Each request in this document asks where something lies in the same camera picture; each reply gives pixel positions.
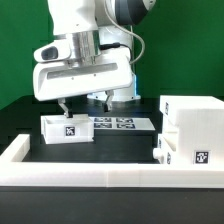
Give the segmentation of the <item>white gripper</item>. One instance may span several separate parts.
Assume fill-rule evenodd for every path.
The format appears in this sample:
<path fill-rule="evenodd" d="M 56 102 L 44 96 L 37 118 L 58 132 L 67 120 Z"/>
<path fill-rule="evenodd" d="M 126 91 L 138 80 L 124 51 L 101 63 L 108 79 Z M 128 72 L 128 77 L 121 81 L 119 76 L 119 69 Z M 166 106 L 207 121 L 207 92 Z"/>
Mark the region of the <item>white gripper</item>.
<path fill-rule="evenodd" d="M 65 61 L 37 64 L 33 72 L 34 95 L 39 101 L 58 99 L 66 118 L 72 118 L 67 97 L 106 91 L 105 112 L 112 108 L 114 89 L 132 84 L 132 71 L 126 56 L 103 54 L 96 63 L 71 68 Z"/>

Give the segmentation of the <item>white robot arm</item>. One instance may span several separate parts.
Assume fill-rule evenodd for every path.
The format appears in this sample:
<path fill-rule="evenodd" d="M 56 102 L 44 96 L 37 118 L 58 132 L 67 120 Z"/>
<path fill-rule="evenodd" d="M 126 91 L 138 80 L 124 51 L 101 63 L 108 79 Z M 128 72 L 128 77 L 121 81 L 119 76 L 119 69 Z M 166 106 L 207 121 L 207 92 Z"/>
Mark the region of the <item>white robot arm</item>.
<path fill-rule="evenodd" d="M 66 100 L 103 92 L 104 110 L 112 109 L 114 92 L 133 85 L 136 62 L 130 30 L 152 10 L 156 0 L 47 0 L 54 41 L 34 52 L 34 95 L 54 100 L 70 118 Z"/>

